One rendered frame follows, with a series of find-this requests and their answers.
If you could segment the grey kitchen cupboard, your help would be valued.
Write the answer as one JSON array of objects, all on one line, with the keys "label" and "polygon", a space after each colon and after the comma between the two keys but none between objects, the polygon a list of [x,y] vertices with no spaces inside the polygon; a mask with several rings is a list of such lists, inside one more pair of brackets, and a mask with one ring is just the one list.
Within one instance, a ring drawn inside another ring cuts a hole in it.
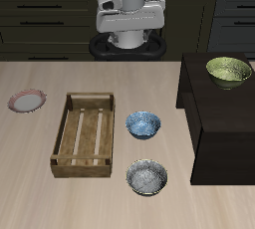
[{"label": "grey kitchen cupboard", "polygon": [[216,0],[207,51],[255,60],[255,0]]}]

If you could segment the dark kitchen cupboards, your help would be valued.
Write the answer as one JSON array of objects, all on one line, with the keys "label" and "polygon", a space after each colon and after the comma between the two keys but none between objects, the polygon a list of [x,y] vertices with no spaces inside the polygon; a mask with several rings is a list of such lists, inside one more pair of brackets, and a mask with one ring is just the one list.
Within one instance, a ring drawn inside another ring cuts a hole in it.
[{"label": "dark kitchen cupboards", "polygon": [[[166,44],[164,61],[207,49],[216,0],[165,0],[162,28],[148,51]],[[91,61],[90,41],[107,51],[96,29],[98,0],[0,0],[0,61]]]}]

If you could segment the pink rimmed white plate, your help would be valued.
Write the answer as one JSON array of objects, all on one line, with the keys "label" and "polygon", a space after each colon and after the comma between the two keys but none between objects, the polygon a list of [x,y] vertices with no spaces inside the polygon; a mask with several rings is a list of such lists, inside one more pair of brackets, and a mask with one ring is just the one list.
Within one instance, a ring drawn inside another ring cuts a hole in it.
[{"label": "pink rimmed white plate", "polygon": [[40,90],[30,89],[13,95],[8,101],[8,109],[18,114],[28,114],[39,109],[47,100]]}]

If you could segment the grey bowl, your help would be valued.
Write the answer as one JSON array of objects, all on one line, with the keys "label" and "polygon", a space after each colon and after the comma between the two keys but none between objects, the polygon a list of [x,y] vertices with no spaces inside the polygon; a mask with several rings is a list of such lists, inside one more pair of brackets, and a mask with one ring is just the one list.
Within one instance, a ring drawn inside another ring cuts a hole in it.
[{"label": "grey bowl", "polygon": [[136,194],[153,196],[166,186],[168,174],[159,162],[152,159],[140,159],[128,167],[126,181]]}]

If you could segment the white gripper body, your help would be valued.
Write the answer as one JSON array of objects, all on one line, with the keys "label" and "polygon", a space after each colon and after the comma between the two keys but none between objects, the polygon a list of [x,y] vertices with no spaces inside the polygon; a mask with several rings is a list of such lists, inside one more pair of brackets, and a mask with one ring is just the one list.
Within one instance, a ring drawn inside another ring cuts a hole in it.
[{"label": "white gripper body", "polygon": [[145,0],[143,7],[134,12],[98,9],[97,31],[106,33],[159,29],[164,26],[164,9],[165,0]]}]

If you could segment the green bowl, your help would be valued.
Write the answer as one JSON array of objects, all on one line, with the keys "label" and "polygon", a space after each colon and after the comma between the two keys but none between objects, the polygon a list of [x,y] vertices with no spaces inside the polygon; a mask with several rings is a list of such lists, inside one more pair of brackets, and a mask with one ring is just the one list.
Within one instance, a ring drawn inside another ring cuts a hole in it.
[{"label": "green bowl", "polygon": [[218,57],[206,64],[210,80],[222,90],[232,90],[240,87],[252,75],[252,69],[243,61]]}]

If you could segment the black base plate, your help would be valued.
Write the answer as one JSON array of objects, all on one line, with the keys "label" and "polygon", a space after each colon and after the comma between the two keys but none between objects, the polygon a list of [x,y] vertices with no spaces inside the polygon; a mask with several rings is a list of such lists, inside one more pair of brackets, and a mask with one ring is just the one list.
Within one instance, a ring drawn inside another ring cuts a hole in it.
[{"label": "black base plate", "polygon": [[148,41],[134,49],[121,49],[108,41],[110,34],[95,36],[89,45],[90,53],[100,62],[159,61],[166,52],[165,41],[152,31]]}]

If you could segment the blue bowl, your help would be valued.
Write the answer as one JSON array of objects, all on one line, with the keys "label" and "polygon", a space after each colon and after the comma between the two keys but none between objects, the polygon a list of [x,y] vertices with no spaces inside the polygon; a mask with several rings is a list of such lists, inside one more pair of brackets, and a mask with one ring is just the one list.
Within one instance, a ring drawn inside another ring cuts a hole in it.
[{"label": "blue bowl", "polygon": [[146,140],[154,137],[161,127],[159,117],[150,112],[135,112],[126,119],[126,128],[137,138]]}]

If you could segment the wooden slat tray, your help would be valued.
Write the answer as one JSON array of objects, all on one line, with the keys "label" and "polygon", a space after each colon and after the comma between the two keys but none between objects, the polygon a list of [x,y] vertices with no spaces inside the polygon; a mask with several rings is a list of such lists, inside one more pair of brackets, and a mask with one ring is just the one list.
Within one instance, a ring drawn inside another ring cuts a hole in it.
[{"label": "wooden slat tray", "polygon": [[50,166],[55,178],[110,177],[113,93],[67,93]]}]

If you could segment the dark wooden cabinet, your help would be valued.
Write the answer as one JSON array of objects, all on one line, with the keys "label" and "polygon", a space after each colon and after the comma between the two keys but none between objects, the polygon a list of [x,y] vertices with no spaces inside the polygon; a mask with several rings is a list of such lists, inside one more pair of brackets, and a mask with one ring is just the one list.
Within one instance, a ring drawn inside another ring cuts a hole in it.
[{"label": "dark wooden cabinet", "polygon": [[193,185],[255,185],[255,71],[240,87],[210,80],[217,53],[184,53],[176,106],[184,109],[195,159]]}]

